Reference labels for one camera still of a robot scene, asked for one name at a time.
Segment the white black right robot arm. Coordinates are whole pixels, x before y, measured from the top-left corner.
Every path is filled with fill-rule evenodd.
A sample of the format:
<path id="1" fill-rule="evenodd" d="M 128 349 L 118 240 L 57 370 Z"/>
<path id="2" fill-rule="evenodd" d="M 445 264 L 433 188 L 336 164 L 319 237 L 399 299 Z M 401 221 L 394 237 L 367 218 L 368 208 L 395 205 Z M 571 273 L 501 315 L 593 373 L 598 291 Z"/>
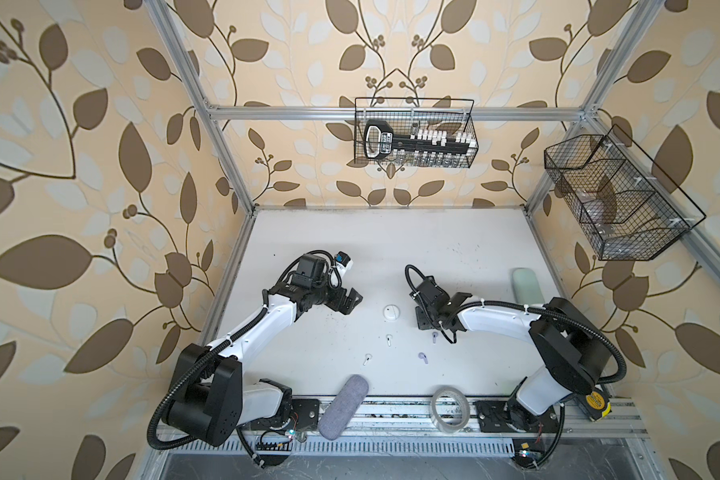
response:
<path id="1" fill-rule="evenodd" d="M 618 347 L 566 299 L 555 297 L 541 306 L 475 300 L 467 292 L 449 295 L 414 265 L 406 265 L 404 275 L 419 329 L 435 330 L 451 345 L 460 332 L 488 332 L 534 345 L 543 366 L 518 384 L 501 413 L 516 431 L 538 428 L 555 405 L 586 397 L 627 374 Z"/>

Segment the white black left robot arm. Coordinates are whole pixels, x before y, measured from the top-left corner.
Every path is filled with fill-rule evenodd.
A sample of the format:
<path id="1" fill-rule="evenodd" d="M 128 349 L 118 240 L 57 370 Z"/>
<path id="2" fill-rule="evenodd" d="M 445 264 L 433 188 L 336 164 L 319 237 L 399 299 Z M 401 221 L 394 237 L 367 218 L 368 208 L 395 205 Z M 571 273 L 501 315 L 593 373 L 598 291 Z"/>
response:
<path id="1" fill-rule="evenodd" d="M 289 420 L 291 389 L 267 379 L 247 382 L 245 364 L 314 306 L 350 314 L 363 300 L 343 284 L 352 265 L 343 251 L 309 251 L 263 290 L 261 307 L 240 325 L 207 345 L 185 347 L 149 420 L 148 445 L 170 450 L 201 441 L 218 447 L 249 422 Z"/>

